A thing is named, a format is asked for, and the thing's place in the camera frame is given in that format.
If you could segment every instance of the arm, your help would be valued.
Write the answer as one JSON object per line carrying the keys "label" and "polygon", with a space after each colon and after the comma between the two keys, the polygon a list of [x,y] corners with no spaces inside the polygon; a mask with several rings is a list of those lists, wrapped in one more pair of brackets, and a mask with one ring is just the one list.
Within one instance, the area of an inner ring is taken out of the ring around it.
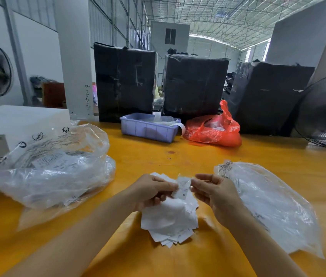
{"label": "arm", "polygon": [[230,179],[197,174],[195,196],[211,206],[216,219],[233,235],[258,277],[306,277],[244,206]]}
{"label": "arm", "polygon": [[159,204],[177,185],[143,175],[130,187],[54,238],[3,277],[79,277],[121,223],[133,211]]}

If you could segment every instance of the forearm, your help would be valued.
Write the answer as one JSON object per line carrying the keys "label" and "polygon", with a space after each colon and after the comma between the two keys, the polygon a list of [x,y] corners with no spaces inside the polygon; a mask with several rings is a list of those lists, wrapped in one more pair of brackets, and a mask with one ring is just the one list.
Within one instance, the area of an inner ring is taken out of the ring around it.
{"label": "forearm", "polygon": [[134,206],[128,190],[116,194],[91,215],[13,267],[4,277],[81,276]]}
{"label": "forearm", "polygon": [[257,277],[306,277],[250,213],[241,212],[234,215],[229,230]]}

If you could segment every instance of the red plastic bag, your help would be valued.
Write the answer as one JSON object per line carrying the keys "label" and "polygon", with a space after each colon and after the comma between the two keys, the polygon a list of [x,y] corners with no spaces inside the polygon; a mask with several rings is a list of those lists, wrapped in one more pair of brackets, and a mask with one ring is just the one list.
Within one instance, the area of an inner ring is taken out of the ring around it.
{"label": "red plastic bag", "polygon": [[196,117],[186,123],[184,138],[226,147],[241,145],[240,125],[232,119],[227,102],[220,102],[223,114]]}

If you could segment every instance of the hand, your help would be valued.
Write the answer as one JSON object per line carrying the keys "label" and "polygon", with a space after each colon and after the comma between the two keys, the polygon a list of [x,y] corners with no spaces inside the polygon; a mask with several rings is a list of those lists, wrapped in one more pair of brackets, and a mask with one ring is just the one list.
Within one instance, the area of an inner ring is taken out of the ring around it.
{"label": "hand", "polygon": [[191,180],[190,190],[195,197],[208,204],[216,219],[226,228],[239,214],[250,212],[240,199],[234,183],[227,178],[213,174],[196,174]]}
{"label": "hand", "polygon": [[165,180],[144,174],[136,182],[128,187],[136,200],[133,211],[141,211],[145,207],[159,205],[167,199],[173,191],[178,189],[178,185]]}

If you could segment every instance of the left hand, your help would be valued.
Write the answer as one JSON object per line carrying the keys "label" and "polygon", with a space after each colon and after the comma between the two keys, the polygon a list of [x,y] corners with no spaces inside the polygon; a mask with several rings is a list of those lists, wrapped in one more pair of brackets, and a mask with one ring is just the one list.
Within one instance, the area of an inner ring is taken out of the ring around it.
{"label": "left hand", "polygon": [[165,201],[167,195],[178,189],[178,185],[165,180],[144,174],[136,182],[128,187],[128,190],[135,197],[136,204],[133,211],[141,211],[145,207],[159,205]]}

